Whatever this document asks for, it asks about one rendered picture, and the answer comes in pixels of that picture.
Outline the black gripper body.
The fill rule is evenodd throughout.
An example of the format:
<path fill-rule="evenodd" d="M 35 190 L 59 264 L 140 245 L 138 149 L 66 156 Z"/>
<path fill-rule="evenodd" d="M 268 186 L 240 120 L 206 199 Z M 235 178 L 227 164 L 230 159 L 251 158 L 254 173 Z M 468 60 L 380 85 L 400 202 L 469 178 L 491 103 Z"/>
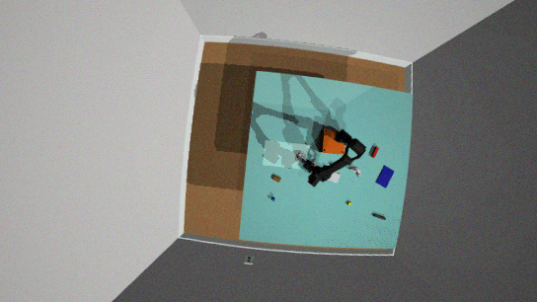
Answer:
<path fill-rule="evenodd" d="M 307 170 L 309 170 L 309 169 L 310 169 L 310 170 L 313 169 L 313 170 L 311 170 L 311 171 L 313 171 L 314 173 L 315 173 L 315 170 L 316 170 L 317 168 L 321 168 L 321 167 L 319 167 L 319 166 L 315 166 L 315 167 L 313 168 L 313 167 L 312 167 L 312 161 L 310 161 L 310 160 L 307 160 L 303 167 L 304 167 L 305 169 L 307 169 Z M 314 174 L 314 173 L 313 173 L 313 174 Z"/>

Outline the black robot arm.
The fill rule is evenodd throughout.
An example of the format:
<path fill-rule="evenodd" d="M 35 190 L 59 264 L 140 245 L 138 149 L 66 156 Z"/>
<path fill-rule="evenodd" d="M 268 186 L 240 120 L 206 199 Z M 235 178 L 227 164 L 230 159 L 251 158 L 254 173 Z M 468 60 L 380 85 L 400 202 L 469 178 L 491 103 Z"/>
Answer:
<path fill-rule="evenodd" d="M 334 162 L 332 165 L 330 166 L 324 165 L 322 168 L 317 168 L 315 170 L 315 173 L 313 171 L 311 172 L 311 174 L 308 177 L 307 183 L 311 184 L 313 187 L 315 187 L 315 185 L 319 181 L 324 182 L 328 180 L 333 172 L 339 170 L 340 168 L 346 165 L 352 164 L 354 160 L 360 159 L 362 154 L 366 151 L 366 146 L 363 145 L 361 141 L 357 139 L 353 139 L 344 130 L 341 130 L 340 133 L 337 132 L 335 139 L 337 142 L 343 143 L 345 145 L 345 154 L 341 157 L 341 159 Z M 357 154 L 357 156 L 351 159 L 347 155 L 348 148 L 352 149 L 354 153 Z"/>

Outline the dark blue flat bar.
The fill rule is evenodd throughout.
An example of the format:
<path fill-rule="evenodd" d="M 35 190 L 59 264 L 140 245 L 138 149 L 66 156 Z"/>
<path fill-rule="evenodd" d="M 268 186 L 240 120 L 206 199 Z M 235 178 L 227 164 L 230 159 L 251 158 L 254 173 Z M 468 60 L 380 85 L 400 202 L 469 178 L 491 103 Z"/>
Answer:
<path fill-rule="evenodd" d="M 383 171 L 380 173 L 376 184 L 381 185 L 382 187 L 386 188 L 393 176 L 395 171 L 388 169 L 386 166 L 383 167 Z"/>

